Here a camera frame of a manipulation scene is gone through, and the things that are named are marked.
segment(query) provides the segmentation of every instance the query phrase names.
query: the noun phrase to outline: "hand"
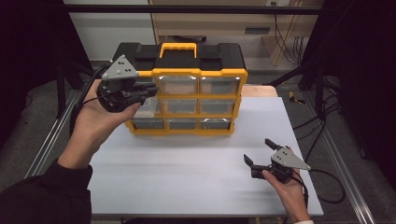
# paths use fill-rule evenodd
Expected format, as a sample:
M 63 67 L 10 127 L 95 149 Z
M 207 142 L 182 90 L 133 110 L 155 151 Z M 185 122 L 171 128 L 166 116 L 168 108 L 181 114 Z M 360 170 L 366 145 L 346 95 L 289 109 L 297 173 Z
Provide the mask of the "hand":
M 100 80 L 93 82 L 85 101 L 97 97 L 99 83 Z M 85 104 L 78 114 L 73 134 L 59 157 L 58 164 L 70 169 L 87 168 L 93 154 L 118 126 L 134 117 L 140 106 L 140 103 L 136 103 L 120 113 L 110 113 L 97 100 Z
M 299 170 L 294 169 L 294 171 L 295 174 L 293 174 L 293 176 L 297 179 L 300 179 L 300 177 L 297 175 L 300 173 Z M 297 181 L 292 179 L 289 183 L 282 184 L 276 179 L 274 175 L 266 170 L 262 171 L 262 175 L 264 175 L 265 179 L 276 190 L 280 201 L 289 215 L 291 223 L 307 221 L 311 219 L 308 215 L 308 211 L 306 210 L 303 188 L 299 183 L 297 183 Z

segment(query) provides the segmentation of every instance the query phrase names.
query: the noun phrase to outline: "black curtain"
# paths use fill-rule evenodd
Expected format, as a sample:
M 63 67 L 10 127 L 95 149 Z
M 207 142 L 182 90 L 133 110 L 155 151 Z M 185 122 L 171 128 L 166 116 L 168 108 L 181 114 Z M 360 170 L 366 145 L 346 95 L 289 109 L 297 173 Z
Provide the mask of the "black curtain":
M 348 1 L 337 2 L 325 4 L 345 5 Z M 395 1 L 356 0 L 325 42 L 318 65 L 325 76 L 339 77 L 340 101 L 362 152 L 376 160 L 396 189 L 395 13 Z M 334 21 L 332 17 L 319 18 L 306 48 L 305 61 L 315 55 Z M 314 72 L 304 75 L 312 76 Z
M 82 83 L 68 61 L 92 70 L 69 14 L 43 11 L 39 4 L 42 3 L 14 0 L 2 1 L 0 6 L 0 147 L 25 107 L 26 93 L 54 80 L 61 62 L 65 63 L 64 75 L 74 88 Z

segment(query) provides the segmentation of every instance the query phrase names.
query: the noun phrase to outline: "yellow storage organizer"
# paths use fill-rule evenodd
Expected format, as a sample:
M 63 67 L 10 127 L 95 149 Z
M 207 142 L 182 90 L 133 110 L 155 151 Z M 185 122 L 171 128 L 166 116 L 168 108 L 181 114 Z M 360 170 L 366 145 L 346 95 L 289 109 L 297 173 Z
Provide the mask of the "yellow storage organizer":
M 121 43 L 114 59 L 122 54 L 138 71 L 138 81 L 159 88 L 152 118 L 125 123 L 131 133 L 233 133 L 248 78 L 238 44 Z

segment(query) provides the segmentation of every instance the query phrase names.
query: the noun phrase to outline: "black sleeve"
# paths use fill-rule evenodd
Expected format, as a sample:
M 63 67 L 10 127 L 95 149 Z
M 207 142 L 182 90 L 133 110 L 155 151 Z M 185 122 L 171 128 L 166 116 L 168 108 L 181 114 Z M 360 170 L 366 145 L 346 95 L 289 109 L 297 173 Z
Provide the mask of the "black sleeve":
M 46 173 L 26 178 L 0 193 L 0 224 L 91 223 L 92 176 L 54 161 Z

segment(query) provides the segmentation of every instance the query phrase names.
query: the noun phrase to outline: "white table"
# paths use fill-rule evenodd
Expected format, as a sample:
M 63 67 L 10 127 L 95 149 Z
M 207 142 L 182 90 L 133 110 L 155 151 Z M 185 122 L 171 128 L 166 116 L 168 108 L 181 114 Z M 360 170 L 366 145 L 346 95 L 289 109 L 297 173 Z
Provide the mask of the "white table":
M 250 177 L 247 154 L 268 165 L 269 138 L 301 151 L 279 97 L 243 97 L 232 135 L 132 135 L 121 125 L 92 159 L 94 215 L 122 217 L 268 217 L 285 215 L 273 187 Z M 307 171 L 308 212 L 321 216 Z

